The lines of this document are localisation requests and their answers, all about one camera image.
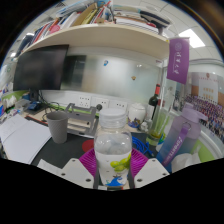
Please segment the lid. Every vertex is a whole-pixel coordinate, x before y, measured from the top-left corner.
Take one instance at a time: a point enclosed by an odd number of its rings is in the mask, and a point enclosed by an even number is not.
[[[201,112],[186,107],[183,108],[181,116],[194,123],[199,123],[200,119],[208,120],[208,117]]]
[[[131,106],[138,110],[145,110],[145,107],[141,103],[134,103]]]
[[[104,128],[121,128],[126,124],[126,113],[119,108],[102,109],[99,113],[99,122]]]
[[[194,105],[193,104],[191,104],[191,103],[185,103],[184,104],[184,108],[190,108],[190,109],[193,109],[193,107],[194,107]]]

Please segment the notebook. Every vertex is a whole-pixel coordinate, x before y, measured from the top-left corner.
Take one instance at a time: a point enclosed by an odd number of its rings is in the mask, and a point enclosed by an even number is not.
[[[10,160],[31,164],[37,153],[51,138],[50,130],[48,127],[18,116],[10,118],[3,127],[0,127],[0,135],[1,138],[5,137],[3,145]]]

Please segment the bookshelf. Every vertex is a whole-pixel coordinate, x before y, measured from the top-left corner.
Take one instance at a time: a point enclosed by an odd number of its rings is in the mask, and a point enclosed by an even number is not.
[[[23,53],[40,47],[69,44],[70,47],[112,47],[136,51],[163,60],[169,43],[161,35],[118,24],[88,24],[70,27],[37,41]]]

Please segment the plastic container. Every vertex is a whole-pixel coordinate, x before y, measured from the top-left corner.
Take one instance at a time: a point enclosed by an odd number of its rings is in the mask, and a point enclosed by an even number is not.
[[[68,115],[63,111],[54,111],[47,114],[47,123],[52,139],[57,144],[67,141]]]
[[[171,162],[177,155],[191,152],[201,133],[200,119],[208,118],[192,109],[191,105],[186,105],[181,116],[174,118],[169,134],[156,157],[168,172],[171,172]]]
[[[122,187],[129,172],[132,136],[126,130],[122,109],[106,108],[99,113],[101,128],[94,138],[94,150],[101,181],[106,187]]]
[[[159,99],[156,106],[155,115],[152,122],[152,127],[150,128],[146,141],[153,146],[157,146],[166,125],[169,122],[169,114],[166,109],[164,109],[165,101],[163,101],[162,108],[161,99]]]

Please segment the computer monitor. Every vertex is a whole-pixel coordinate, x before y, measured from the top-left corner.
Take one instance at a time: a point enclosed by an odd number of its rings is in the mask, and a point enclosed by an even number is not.
[[[13,91],[30,90],[31,98],[38,100],[39,90],[60,90],[68,46],[42,47],[22,54],[17,62]]]

